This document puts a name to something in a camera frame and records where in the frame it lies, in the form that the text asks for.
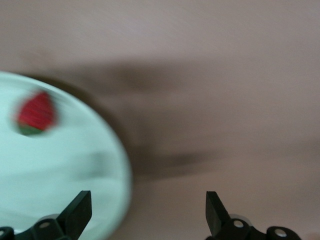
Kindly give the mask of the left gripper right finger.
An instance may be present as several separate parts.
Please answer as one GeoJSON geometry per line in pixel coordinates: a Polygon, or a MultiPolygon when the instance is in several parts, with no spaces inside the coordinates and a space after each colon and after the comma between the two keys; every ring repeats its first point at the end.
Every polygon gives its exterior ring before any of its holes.
{"type": "Polygon", "coordinates": [[[206,192],[205,217],[211,235],[208,240],[299,240],[293,230],[271,226],[260,232],[246,220],[231,217],[215,191],[206,192]]]}

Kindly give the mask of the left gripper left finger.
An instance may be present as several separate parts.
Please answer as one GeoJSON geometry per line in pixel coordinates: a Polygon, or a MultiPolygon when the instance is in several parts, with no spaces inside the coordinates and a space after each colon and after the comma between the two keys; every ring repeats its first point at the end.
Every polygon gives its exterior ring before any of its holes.
{"type": "Polygon", "coordinates": [[[14,233],[9,226],[0,228],[2,240],[77,240],[92,217],[91,191],[83,190],[56,218],[44,218],[29,229],[14,233]]]}

